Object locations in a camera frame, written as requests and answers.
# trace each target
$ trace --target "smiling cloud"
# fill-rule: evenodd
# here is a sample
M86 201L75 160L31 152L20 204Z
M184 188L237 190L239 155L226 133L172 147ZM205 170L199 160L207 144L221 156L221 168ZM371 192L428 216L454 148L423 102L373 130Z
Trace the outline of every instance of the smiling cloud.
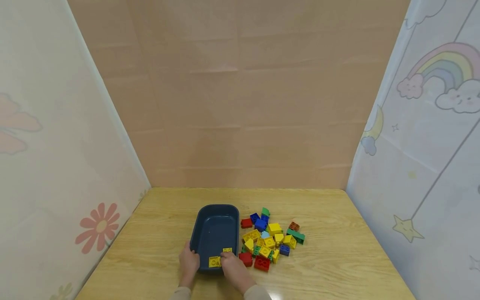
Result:
M450 89L435 100L441 109L453 109L456 113L476 113L480 111L480 81L467 80L457 89Z

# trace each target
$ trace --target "star print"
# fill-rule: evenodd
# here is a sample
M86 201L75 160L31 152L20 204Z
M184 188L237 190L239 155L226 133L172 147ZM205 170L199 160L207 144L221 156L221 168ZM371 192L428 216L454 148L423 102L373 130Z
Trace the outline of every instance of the star print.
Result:
M393 217L396 223L395 226L393 226L393 230L403 234L410 243L413 242L413 238L424 239L418 231L413 229L412 219L402 220L395 215L393 215Z
M476 260L470 256L470 270L479 270L480 271L480 260Z
M417 173L415 171L408 172L408 178L417 179Z

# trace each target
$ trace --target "flower print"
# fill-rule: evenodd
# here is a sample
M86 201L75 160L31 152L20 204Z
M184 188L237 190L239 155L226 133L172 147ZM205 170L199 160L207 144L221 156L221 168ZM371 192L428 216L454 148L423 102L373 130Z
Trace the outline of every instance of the flower print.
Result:
M90 216L92 218L83 218L80 221L80 226L88 229L87 231L79 234L75 239L75 244L77 245L88 239L87 243L85 243L84 247L82 248L83 254L90 252L97 238L97 251L102 251L105 248L105 236L109 240L113 240L115 237L115 230L117 230L119 227L118 224L114 224L113 222L117 221L120 217L119 213L114 214L115 210L117 210L117 205L113 203L110 205L107 213L105 214L105 203L100 203L97 210L94 209L90 212Z
M65 288L63 286L59 287L58 293L52 295L50 300L67 300L67 296L72 293L72 283L67 284Z
M138 202L140 202L146 195L147 195L148 190L144 190L143 192L140 193L140 197L138 198Z
M15 154L25 151L27 144L15 137L14 130L37 132L42 125L35 117L19 111L20 106L0 93L0 153Z

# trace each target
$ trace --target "hand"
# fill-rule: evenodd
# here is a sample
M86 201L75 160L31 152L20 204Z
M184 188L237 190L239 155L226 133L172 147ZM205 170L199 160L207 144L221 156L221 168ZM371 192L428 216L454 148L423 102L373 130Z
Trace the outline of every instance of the hand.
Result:
M179 254L181 278L179 287L187 287L192 289L193 278L200 267L200 255L195 254L194 250L190 251L190 241L185 242L185 246Z
M256 285L240 258L232 252L222 252L221 256L220 262L222 263L223 274L242 295Z

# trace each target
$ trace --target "blue building block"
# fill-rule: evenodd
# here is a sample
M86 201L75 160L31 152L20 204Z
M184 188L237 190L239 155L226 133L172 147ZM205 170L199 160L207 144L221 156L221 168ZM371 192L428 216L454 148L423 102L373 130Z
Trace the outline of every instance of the blue building block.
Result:
M263 220L263 221L265 221L265 223L267 223L267 225L268 225L268 220L270 219L270 217L269 217L269 216L262 215L262 216L260 217L260 219Z
M262 236L261 236L262 239L266 239L266 238L269 238L269 237L270 237L270 233L268 233L266 231L262 232Z
M290 255L290 247L287 245L280 245L280 254L289 256Z
M252 223L255 225L255 222L260 219L258 216L258 213L254 213L253 215L250 215L250 219L252 220Z
M261 219L257 219L255 222L255 229L259 232L265 231L265 229L267 229L267 223Z

